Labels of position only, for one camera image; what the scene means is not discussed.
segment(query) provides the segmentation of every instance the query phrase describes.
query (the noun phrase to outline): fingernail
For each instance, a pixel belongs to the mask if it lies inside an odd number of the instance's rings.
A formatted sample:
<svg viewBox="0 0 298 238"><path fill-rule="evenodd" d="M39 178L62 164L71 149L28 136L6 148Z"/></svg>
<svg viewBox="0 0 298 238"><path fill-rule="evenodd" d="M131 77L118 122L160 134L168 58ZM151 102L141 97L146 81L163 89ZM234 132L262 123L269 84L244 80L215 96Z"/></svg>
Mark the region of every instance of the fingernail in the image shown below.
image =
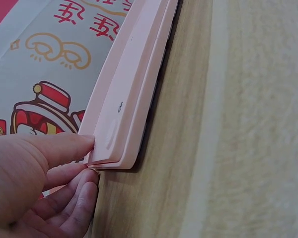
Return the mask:
<svg viewBox="0 0 298 238"><path fill-rule="evenodd" d="M95 140L95 136L94 135L82 135L82 136L84 136L88 140Z"/></svg>

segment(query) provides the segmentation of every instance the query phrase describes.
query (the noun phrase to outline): paper poster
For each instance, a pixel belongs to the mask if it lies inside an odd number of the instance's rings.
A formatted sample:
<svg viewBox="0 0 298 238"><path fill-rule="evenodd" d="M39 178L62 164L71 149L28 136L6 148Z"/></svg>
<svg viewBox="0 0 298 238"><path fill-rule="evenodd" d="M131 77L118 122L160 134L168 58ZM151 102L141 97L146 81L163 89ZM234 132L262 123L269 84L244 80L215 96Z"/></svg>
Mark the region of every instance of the paper poster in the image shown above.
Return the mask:
<svg viewBox="0 0 298 238"><path fill-rule="evenodd" d="M0 0L0 135L77 133L133 0Z"/></svg>

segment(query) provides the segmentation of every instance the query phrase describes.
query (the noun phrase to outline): wooden surface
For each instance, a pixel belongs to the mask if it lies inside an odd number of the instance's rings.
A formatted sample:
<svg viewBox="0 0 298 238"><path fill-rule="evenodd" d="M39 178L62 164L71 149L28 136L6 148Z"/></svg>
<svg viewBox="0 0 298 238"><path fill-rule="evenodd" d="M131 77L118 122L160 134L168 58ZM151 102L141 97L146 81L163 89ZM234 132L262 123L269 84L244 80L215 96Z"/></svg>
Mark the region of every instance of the wooden surface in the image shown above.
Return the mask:
<svg viewBox="0 0 298 238"><path fill-rule="evenodd" d="M184 0L150 131L93 237L298 237L298 0Z"/></svg>

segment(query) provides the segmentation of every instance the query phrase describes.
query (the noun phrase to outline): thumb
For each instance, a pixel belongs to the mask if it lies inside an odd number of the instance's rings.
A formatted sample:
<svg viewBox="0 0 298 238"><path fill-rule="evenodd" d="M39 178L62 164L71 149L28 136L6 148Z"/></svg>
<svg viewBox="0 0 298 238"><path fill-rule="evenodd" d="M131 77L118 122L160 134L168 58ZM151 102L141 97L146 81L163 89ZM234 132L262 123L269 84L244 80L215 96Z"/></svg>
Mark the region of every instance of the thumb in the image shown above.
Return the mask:
<svg viewBox="0 0 298 238"><path fill-rule="evenodd" d="M95 142L95 137L92 135L77 135L74 133L18 135L18 137L27 141L40 152L41 156L36 159L45 173L58 165L83 158L93 149Z"/></svg>

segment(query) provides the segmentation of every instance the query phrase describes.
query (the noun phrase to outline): finger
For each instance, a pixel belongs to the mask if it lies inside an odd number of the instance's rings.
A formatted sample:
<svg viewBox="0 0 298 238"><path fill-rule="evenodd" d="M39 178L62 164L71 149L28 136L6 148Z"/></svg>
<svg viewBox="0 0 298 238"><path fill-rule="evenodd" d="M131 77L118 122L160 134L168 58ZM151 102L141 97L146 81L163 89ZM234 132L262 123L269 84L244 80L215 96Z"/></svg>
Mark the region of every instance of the finger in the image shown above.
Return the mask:
<svg viewBox="0 0 298 238"><path fill-rule="evenodd" d="M91 173L95 173L90 169L85 169L79 173L69 184L62 187L60 190L37 200L35 205L32 207L32 210L40 216L42 219L46 220L51 217L56 216L61 213L69 202L73 199L75 192L83 186L82 182L89 181L91 179L97 179L97 176L91 178Z"/></svg>
<svg viewBox="0 0 298 238"><path fill-rule="evenodd" d="M97 193L95 183L84 184L73 213L60 227L69 237L83 237L86 234L94 214Z"/></svg>
<svg viewBox="0 0 298 238"><path fill-rule="evenodd" d="M36 158L47 170L81 159L94 147L95 138L75 133L59 133L56 135L20 135L43 156Z"/></svg>
<svg viewBox="0 0 298 238"><path fill-rule="evenodd" d="M46 175L43 191L68 184L84 169L87 169L87 166L81 163L62 165L50 169Z"/></svg>
<svg viewBox="0 0 298 238"><path fill-rule="evenodd" d="M83 171L83 174L79 180L79 183L77 185L76 191L74 192L74 195L72 195L72 198L70 199L70 201L67 201L66 207L63 207L62 211L59 211L56 216L51 217L50 219L47 220L49 224L53 224L59 227L71 216L77 204L81 190L84 184L87 182L93 182L95 184L98 184L99 182L98 174L91 169L86 169Z"/></svg>

